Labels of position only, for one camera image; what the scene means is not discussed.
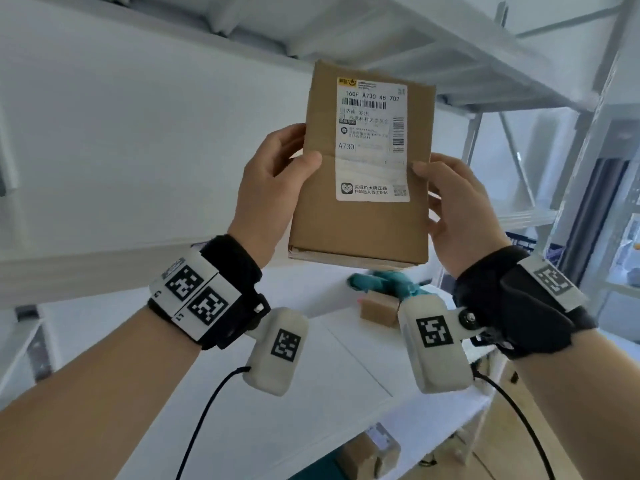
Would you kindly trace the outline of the person's right hand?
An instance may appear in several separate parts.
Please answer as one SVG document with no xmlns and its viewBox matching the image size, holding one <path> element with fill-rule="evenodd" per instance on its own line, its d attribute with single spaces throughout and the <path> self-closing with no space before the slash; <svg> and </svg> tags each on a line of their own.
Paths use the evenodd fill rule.
<svg viewBox="0 0 640 480">
<path fill-rule="evenodd" d="M 443 162 L 452 169 L 452 192 L 429 191 L 428 234 L 441 265 L 457 279 L 490 254 L 511 245 L 501 229 L 484 185 L 464 161 L 432 153 L 428 162 Z"/>
</svg>

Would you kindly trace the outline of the person's left hand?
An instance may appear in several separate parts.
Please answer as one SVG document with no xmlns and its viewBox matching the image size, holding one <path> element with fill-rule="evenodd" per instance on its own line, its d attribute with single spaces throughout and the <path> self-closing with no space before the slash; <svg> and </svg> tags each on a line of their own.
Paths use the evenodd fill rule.
<svg viewBox="0 0 640 480">
<path fill-rule="evenodd" d="M 265 268 L 290 224 L 298 195 L 290 195 L 275 182 L 284 159 L 296 155 L 305 142 L 307 126 L 296 123 L 267 135 L 244 168 L 235 215 L 227 234 Z"/>
</svg>

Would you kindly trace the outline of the cardboard parcel box white label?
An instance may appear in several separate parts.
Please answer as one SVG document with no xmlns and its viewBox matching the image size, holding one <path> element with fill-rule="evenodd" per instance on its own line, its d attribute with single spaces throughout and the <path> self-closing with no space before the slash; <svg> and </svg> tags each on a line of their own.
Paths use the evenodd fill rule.
<svg viewBox="0 0 640 480">
<path fill-rule="evenodd" d="M 302 186 L 289 257 L 402 269 L 428 262 L 427 184 L 436 87 L 375 72 L 314 65 L 303 152 L 321 166 Z"/>
</svg>

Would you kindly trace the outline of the person's right forearm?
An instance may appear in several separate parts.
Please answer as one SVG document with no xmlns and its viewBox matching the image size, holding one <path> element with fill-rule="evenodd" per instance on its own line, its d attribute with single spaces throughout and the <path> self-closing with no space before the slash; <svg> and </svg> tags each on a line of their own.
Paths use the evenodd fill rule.
<svg viewBox="0 0 640 480">
<path fill-rule="evenodd" d="M 512 363 L 582 480 L 640 480 L 640 363 L 599 329 Z"/>
</svg>

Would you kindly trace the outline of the person's left forearm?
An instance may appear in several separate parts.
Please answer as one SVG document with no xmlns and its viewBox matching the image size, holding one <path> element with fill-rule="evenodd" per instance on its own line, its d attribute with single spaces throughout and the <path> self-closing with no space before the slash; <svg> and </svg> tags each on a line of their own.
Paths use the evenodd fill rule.
<svg viewBox="0 0 640 480">
<path fill-rule="evenodd" d="M 200 352 L 143 307 L 0 411 L 0 480 L 115 480 Z"/>
</svg>

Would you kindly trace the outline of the blue plastic basket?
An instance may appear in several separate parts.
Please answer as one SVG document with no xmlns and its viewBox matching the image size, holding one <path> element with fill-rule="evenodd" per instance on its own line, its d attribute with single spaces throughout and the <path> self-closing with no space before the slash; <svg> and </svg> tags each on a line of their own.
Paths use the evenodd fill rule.
<svg viewBox="0 0 640 480">
<path fill-rule="evenodd" d="M 517 246 L 528 253 L 532 253 L 537 245 L 537 239 L 527 235 L 506 232 L 507 237 L 511 240 L 512 245 Z"/>
</svg>

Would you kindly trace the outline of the teal glove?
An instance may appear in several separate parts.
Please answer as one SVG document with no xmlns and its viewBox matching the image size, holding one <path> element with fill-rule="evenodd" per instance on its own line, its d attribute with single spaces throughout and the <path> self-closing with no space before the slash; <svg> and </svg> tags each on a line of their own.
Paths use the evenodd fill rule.
<svg viewBox="0 0 640 480">
<path fill-rule="evenodd" d="M 377 292 L 398 299 L 400 302 L 407 298 L 420 295 L 430 295 L 432 292 L 423 290 L 426 282 L 416 283 L 407 275 L 398 271 L 370 271 L 367 274 L 354 273 L 350 275 L 346 283 L 356 291 Z"/>
</svg>

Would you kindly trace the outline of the small brown cardboard box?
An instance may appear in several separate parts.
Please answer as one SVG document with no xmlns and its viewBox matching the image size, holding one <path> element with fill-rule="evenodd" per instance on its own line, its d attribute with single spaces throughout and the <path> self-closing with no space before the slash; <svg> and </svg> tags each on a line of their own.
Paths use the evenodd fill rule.
<svg viewBox="0 0 640 480">
<path fill-rule="evenodd" d="M 360 318 L 387 328 L 399 329 L 400 300 L 375 291 L 368 291 L 358 299 Z"/>
</svg>

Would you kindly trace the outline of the black wristband white marker blocks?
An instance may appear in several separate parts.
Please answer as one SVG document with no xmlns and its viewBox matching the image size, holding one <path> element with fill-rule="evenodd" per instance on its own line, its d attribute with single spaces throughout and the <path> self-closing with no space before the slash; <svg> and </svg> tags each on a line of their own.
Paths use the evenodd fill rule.
<svg viewBox="0 0 640 480">
<path fill-rule="evenodd" d="M 219 235 L 152 282 L 147 306 L 202 350 L 224 349 L 270 313 L 267 299 L 255 290 L 261 278 L 240 243 Z"/>
<path fill-rule="evenodd" d="M 550 262 L 510 245 L 483 257 L 456 279 L 453 298 L 510 360 L 550 355 L 572 345 L 574 334 L 596 329 L 580 290 Z"/>
</svg>

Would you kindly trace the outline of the white metal shelf rack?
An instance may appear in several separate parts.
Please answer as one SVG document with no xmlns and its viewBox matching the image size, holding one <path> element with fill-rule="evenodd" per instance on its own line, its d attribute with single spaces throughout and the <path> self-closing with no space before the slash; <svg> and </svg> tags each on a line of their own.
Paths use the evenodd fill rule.
<svg viewBox="0 0 640 480">
<path fill-rule="evenodd" d="M 636 0 L 511 33 L 466 0 L 0 0 L 0 308 L 146 286 L 224 231 L 322 59 L 436 107 L 599 110 Z"/>
</svg>

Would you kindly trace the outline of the grey metal shelf rack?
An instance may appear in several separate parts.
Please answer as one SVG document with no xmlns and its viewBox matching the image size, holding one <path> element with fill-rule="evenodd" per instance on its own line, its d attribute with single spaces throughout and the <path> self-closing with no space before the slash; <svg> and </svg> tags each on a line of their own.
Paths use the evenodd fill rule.
<svg viewBox="0 0 640 480">
<path fill-rule="evenodd" d="M 560 270 L 601 329 L 640 344 L 640 104 L 605 106 L 564 203 Z"/>
</svg>

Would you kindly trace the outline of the taped cardboard parcel box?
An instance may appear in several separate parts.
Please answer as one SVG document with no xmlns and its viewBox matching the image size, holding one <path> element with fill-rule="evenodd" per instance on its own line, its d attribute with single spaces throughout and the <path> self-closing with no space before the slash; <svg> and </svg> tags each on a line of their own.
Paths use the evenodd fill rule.
<svg viewBox="0 0 640 480">
<path fill-rule="evenodd" d="M 339 448 L 335 459 L 347 480 L 380 480 L 395 469 L 401 445 L 377 422 Z"/>
</svg>

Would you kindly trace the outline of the teal parcel bag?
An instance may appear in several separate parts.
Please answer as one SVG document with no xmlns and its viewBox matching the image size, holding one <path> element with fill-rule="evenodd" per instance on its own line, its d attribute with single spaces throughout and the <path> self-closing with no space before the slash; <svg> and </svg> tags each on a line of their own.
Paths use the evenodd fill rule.
<svg viewBox="0 0 640 480">
<path fill-rule="evenodd" d="M 348 480 L 335 457 L 327 455 L 309 465 L 298 475 L 298 480 Z"/>
</svg>

